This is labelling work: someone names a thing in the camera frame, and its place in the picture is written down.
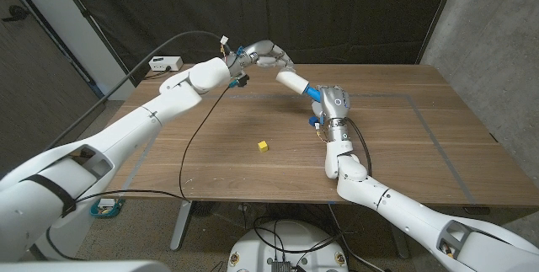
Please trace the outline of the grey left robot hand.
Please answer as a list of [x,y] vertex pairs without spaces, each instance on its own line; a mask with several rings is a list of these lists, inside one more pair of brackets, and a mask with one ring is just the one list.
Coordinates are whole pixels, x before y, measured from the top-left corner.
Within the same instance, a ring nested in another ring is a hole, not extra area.
[[249,62],[258,67],[293,69],[294,62],[271,40],[261,40],[245,48]]

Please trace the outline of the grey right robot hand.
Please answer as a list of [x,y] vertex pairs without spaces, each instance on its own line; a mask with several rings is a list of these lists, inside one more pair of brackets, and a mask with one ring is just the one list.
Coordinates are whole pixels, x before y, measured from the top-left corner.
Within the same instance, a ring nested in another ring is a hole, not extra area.
[[350,110],[350,96],[340,86],[311,88],[312,111],[320,119],[343,119]]

